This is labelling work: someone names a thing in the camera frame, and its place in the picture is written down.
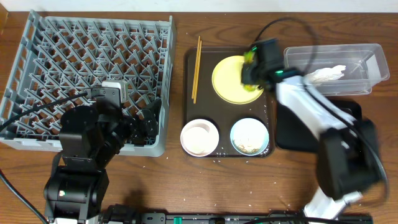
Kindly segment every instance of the chopsticks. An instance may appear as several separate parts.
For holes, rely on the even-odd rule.
[[[193,104],[197,103],[198,78],[199,78],[199,70],[200,70],[200,56],[201,56],[201,40],[200,40],[200,36],[199,36],[197,59],[195,62],[195,73],[193,74],[193,85],[192,85],[192,97],[191,98],[193,99]]]

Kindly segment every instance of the black tray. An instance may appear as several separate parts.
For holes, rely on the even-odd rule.
[[[243,55],[245,50],[247,48],[244,47],[202,47],[196,104],[193,104],[191,95],[197,48],[190,49],[185,54],[183,125],[194,119],[207,119],[218,128],[220,134],[217,148],[207,157],[266,157],[275,149],[271,98],[266,92],[251,103],[234,105],[221,99],[211,83],[213,69],[218,62],[229,56]],[[268,129],[269,144],[264,152],[257,156],[242,155],[231,144],[231,128],[242,118],[256,118]]]

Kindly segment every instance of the wooden table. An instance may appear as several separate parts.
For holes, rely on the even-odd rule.
[[[11,12],[0,36],[0,90],[5,85],[16,54],[27,12]],[[183,56],[196,46],[247,45],[269,21],[297,16],[314,26],[321,44],[381,44],[390,68],[387,82],[377,84],[367,96],[353,97],[363,115],[379,131],[382,160],[391,181],[391,196],[379,207],[354,205],[347,212],[371,213],[376,223],[398,219],[398,14],[332,13],[146,13],[146,12],[44,12],[42,16],[96,17],[167,21],[177,25],[175,66],[170,93],[167,150],[157,158],[116,156],[107,167],[110,185],[102,208],[115,203],[166,209],[174,213],[267,213],[298,210],[317,188],[316,156],[276,150],[267,159],[195,159],[182,152]],[[278,37],[283,47],[311,45],[298,24],[284,22],[270,28],[264,37]],[[50,175],[55,153],[17,151],[0,146],[0,168],[15,187],[42,213],[43,188]],[[381,195],[381,186],[366,198]],[[0,223],[39,223],[39,220],[0,184]]]

